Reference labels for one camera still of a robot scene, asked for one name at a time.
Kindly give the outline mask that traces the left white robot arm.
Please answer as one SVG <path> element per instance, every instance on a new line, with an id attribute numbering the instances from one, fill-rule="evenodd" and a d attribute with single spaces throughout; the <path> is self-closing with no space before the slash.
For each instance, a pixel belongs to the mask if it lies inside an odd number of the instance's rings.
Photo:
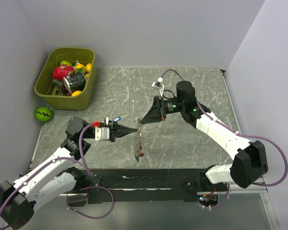
<path id="1" fill-rule="evenodd" d="M 86 138 L 115 142 L 137 132 L 137 128 L 118 124 L 117 119 L 88 123 L 80 117 L 71 118 L 65 131 L 67 137 L 48 159 L 14 182 L 0 184 L 0 219 L 7 228 L 18 230 L 58 195 L 83 191 L 85 178 L 94 177 L 84 158 L 91 147 Z"/>

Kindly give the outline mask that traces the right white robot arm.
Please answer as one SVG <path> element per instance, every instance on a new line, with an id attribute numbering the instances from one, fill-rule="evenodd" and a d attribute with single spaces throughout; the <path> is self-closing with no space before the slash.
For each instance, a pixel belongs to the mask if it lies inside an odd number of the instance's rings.
<path id="1" fill-rule="evenodd" d="M 263 143 L 252 142 L 229 130 L 209 108 L 197 101 L 195 88 L 189 81 L 178 82 L 176 92 L 172 98 L 162 94 L 155 96 L 141 124 L 161 122 L 169 114 L 180 113 L 185 122 L 207 134 L 226 151 L 233 162 L 205 169 L 200 179 L 201 188 L 211 191 L 218 183 L 234 183 L 247 188 L 268 171 Z"/>

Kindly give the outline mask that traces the olive green plastic bin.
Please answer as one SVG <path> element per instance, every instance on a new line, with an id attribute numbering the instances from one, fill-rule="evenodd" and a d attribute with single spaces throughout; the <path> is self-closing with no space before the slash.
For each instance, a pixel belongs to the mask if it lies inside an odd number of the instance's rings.
<path id="1" fill-rule="evenodd" d="M 95 57 L 88 48 L 53 50 L 35 84 L 35 93 L 54 109 L 86 109 L 96 80 Z"/>

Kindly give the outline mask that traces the black cup in bin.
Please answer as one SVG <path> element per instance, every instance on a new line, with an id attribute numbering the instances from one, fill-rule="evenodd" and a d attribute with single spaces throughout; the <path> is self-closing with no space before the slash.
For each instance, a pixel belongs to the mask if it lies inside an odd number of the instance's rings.
<path id="1" fill-rule="evenodd" d="M 77 72 L 75 74 L 64 77 L 63 82 L 66 89 L 72 93 L 77 90 L 82 91 L 85 88 L 86 78 L 82 72 Z"/>

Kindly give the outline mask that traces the yellow lemon toy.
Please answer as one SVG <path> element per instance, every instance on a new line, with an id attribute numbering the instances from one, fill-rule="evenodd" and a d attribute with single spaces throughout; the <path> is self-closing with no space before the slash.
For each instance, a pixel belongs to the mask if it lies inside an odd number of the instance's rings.
<path id="1" fill-rule="evenodd" d="M 86 72 L 90 73 L 90 72 L 91 72 L 91 69 L 92 69 L 92 64 L 91 64 L 91 63 L 88 63 L 88 64 L 85 66 L 85 69 L 86 69 Z"/>

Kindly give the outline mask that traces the green watermelon ball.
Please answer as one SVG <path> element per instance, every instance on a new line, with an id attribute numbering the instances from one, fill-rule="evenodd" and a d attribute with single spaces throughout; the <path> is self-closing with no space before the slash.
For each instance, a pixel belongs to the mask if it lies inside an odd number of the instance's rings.
<path id="1" fill-rule="evenodd" d="M 46 107 L 40 107 L 35 111 L 35 118 L 41 122 L 47 122 L 52 118 L 52 111 Z"/>

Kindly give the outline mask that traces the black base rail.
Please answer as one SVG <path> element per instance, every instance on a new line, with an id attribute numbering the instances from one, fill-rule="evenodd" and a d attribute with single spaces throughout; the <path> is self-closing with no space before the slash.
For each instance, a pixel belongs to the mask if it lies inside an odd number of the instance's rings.
<path id="1" fill-rule="evenodd" d="M 204 169 L 66 169 L 76 179 L 73 194 L 88 195 L 89 204 L 103 202 L 172 201 L 197 202 L 198 193 L 225 192 L 224 183 L 212 184 Z"/>

